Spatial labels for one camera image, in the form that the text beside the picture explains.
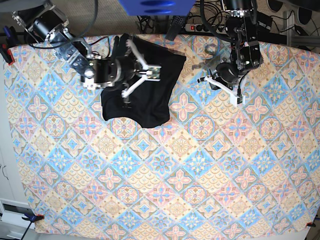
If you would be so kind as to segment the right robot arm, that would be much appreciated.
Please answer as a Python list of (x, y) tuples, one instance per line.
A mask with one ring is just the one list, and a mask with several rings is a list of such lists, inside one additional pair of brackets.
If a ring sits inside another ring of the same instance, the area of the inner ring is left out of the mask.
[(116, 36), (112, 55), (103, 57), (92, 50), (83, 34), (70, 33), (67, 16), (49, 0), (13, 10), (12, 17), (36, 42), (50, 44), (49, 49), (55, 51), (57, 58), (80, 74), (80, 82), (88, 90), (121, 89), (122, 98), (127, 99), (144, 82), (160, 81), (161, 66), (147, 63), (133, 36), (125, 40), (125, 52), (120, 56), (116, 53), (120, 38)]

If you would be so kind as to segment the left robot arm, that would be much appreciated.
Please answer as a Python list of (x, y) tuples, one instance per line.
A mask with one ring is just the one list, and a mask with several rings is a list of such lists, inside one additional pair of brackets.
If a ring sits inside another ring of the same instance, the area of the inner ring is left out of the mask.
[(228, 13), (224, 23), (226, 35), (218, 33), (206, 19), (203, 0), (199, 2), (200, 17), (214, 37), (230, 43), (230, 61), (219, 63), (214, 71), (197, 82), (208, 82), (212, 90), (225, 91), (236, 107), (245, 103), (242, 87), (246, 75), (263, 63), (258, 41), (258, 5), (255, 0), (222, 0), (220, 6)]

